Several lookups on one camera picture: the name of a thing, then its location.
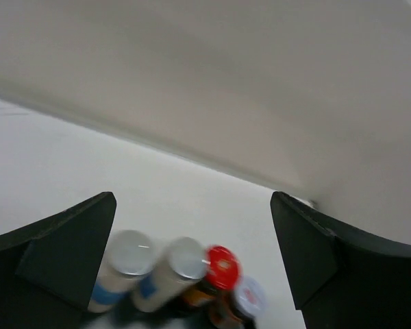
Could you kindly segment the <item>peppercorn bottle silver cap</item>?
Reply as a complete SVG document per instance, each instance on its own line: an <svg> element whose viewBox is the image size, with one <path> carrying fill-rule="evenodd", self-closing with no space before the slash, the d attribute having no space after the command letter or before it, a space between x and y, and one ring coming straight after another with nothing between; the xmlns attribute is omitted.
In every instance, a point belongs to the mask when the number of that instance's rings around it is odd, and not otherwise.
<svg viewBox="0 0 411 329"><path fill-rule="evenodd" d="M153 313L206 275L210 261L202 244L179 237L163 250L152 271L131 293L136 309Z"/></svg>

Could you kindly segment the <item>peppercorn bottle blue label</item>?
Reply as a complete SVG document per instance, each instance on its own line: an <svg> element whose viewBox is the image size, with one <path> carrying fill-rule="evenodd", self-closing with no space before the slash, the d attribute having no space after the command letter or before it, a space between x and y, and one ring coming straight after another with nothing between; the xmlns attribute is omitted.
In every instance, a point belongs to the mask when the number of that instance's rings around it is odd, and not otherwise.
<svg viewBox="0 0 411 329"><path fill-rule="evenodd" d="M153 269L155 258L148 235L137 230L117 232L105 249L88 311L104 313L113 308Z"/></svg>

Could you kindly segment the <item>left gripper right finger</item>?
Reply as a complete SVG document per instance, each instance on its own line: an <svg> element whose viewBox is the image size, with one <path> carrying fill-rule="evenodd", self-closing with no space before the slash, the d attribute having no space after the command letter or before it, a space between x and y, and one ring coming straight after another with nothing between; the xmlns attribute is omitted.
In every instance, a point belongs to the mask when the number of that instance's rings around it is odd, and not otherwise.
<svg viewBox="0 0 411 329"><path fill-rule="evenodd" d="M271 213L307 328L411 328L411 245L274 192Z"/></svg>

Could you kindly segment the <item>orange sauce jar red lid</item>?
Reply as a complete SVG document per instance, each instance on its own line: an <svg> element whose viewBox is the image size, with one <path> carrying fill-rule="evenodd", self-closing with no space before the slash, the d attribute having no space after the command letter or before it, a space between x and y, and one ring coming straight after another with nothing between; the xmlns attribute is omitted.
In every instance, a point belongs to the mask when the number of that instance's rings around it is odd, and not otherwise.
<svg viewBox="0 0 411 329"><path fill-rule="evenodd" d="M189 314L230 292L240 280L242 265L236 255L222 245L206 250L210 264L203 279L174 300L175 310Z"/></svg>

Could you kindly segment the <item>dark sauce jar red lid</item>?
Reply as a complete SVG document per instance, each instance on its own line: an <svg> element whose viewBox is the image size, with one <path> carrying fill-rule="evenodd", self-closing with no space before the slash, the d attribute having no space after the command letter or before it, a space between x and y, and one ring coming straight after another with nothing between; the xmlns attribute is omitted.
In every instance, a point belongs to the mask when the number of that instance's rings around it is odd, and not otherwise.
<svg viewBox="0 0 411 329"><path fill-rule="evenodd" d="M208 309L210 323L218 329L244 328L244 315L236 308L230 293L216 298Z"/></svg>

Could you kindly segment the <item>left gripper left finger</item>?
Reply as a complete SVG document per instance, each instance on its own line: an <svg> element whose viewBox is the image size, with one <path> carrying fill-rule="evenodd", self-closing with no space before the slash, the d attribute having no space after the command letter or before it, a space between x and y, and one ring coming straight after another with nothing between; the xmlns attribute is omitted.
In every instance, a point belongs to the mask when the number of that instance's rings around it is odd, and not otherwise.
<svg viewBox="0 0 411 329"><path fill-rule="evenodd" d="M79 327L115 212L102 192L0 235L0 328Z"/></svg>

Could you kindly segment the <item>small jar pink label lid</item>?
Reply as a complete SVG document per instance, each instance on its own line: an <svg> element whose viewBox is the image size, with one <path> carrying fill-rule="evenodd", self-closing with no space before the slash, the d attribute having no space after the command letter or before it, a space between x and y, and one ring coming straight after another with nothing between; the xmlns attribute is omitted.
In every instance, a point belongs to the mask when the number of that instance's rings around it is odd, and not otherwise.
<svg viewBox="0 0 411 329"><path fill-rule="evenodd" d="M263 286L250 276L242 276L231 292L232 310L241 320L254 320L266 309Z"/></svg>

